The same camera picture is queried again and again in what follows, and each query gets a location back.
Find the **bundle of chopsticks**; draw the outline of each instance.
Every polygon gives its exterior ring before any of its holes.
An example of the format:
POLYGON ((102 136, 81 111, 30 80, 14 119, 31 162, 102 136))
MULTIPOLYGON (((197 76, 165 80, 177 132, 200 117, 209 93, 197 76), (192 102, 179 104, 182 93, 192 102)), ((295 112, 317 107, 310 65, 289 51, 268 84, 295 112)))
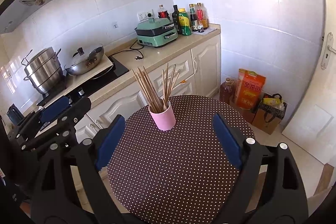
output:
POLYGON ((164 70, 162 70, 162 85, 163 85, 163 99, 158 97, 158 94, 156 93, 154 86, 151 82, 151 80, 149 79, 148 73, 145 69, 145 67, 143 67, 143 71, 140 70, 140 68, 138 67, 138 71, 137 73, 133 71, 134 76, 136 78, 136 80, 138 81, 141 90, 147 100, 147 103, 150 105, 151 111, 155 112, 155 113, 162 113, 164 111, 166 111, 168 109, 168 98, 176 84, 176 81, 179 77, 179 73, 177 73, 176 78, 175 78, 175 69, 176 69, 176 65, 174 65, 170 80, 168 78, 168 68, 169 65, 167 63, 167 70, 166 72, 164 72, 164 70))

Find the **polka dot tablecloth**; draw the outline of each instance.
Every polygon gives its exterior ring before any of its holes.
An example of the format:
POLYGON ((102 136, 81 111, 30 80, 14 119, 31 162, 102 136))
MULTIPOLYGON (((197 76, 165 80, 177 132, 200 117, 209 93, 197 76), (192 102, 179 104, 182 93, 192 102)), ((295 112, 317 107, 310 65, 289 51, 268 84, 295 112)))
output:
POLYGON ((148 107, 135 112, 109 166, 113 192, 131 213, 151 224, 209 223, 238 176, 214 130, 216 113, 248 137, 252 129, 229 105, 184 95, 170 98, 176 125, 161 131, 148 107))

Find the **black power cable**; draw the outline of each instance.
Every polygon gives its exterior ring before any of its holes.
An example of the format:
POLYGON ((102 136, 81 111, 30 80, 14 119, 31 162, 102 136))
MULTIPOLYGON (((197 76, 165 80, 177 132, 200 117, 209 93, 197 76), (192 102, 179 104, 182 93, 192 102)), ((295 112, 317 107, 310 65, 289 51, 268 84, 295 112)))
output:
POLYGON ((134 44, 137 43, 137 42, 138 42, 138 40, 136 40, 136 41, 129 47, 129 50, 119 51, 119 52, 116 52, 116 53, 114 53, 114 54, 112 54, 112 55, 110 55, 110 56, 113 56, 113 55, 118 54, 118 53, 120 53, 120 52, 132 52, 132 51, 137 51, 137 52, 139 52, 139 53, 141 54, 141 56, 137 56, 137 57, 135 57, 134 59, 135 59, 135 60, 143 59, 143 54, 142 54, 142 52, 141 52, 140 50, 144 48, 144 45, 141 45, 141 48, 133 48, 134 44))

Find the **tiled wall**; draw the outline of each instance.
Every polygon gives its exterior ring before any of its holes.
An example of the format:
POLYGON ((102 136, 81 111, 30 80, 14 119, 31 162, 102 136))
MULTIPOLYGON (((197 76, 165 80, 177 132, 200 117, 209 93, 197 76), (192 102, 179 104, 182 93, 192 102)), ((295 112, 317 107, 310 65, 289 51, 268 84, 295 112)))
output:
MULTIPOLYGON (((13 32, 1 35, 1 39, 14 68, 20 67, 21 59, 29 50, 33 49, 32 57, 50 46, 55 51, 62 48, 59 60, 64 67, 79 47, 102 43, 111 48, 117 46, 118 41, 135 37, 137 13, 153 9, 157 14, 160 4, 173 11, 173 0, 53 0, 13 32)), ((21 109, 24 111, 38 95, 29 81, 22 81, 24 76, 21 67, 12 77, 9 85, 15 90, 14 94, 0 77, 2 115, 12 103, 19 108, 25 104, 21 109)))
POLYGON ((222 81, 239 68, 266 76, 264 91, 289 104, 286 124, 320 55, 324 0, 174 0, 180 8, 197 2, 221 25, 222 81))

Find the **wall outlet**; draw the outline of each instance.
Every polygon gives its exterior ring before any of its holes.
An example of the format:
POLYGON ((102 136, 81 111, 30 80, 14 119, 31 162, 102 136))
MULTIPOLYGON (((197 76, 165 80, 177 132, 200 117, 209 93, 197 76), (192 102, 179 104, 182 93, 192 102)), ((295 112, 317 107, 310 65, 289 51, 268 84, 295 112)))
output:
POLYGON ((148 17, 147 17, 148 14, 154 15, 153 10, 149 10, 147 12, 138 13, 138 19, 139 19, 139 21, 147 20, 148 19, 148 17))

